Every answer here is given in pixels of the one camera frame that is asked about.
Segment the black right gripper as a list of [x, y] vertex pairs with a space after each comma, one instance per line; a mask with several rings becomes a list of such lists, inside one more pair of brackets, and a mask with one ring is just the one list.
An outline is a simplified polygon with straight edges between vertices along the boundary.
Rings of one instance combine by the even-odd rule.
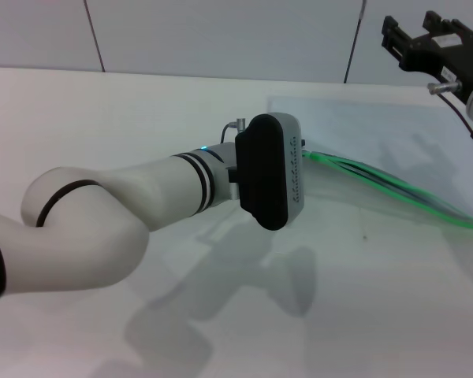
[[441, 83], [459, 82], [456, 95], [470, 95], [473, 91], [473, 32], [458, 19], [442, 18], [427, 11], [423, 28], [431, 35], [458, 34], [461, 43], [440, 47], [429, 34], [412, 39], [392, 16], [386, 16], [382, 25], [382, 47], [400, 60], [406, 72], [426, 73]]

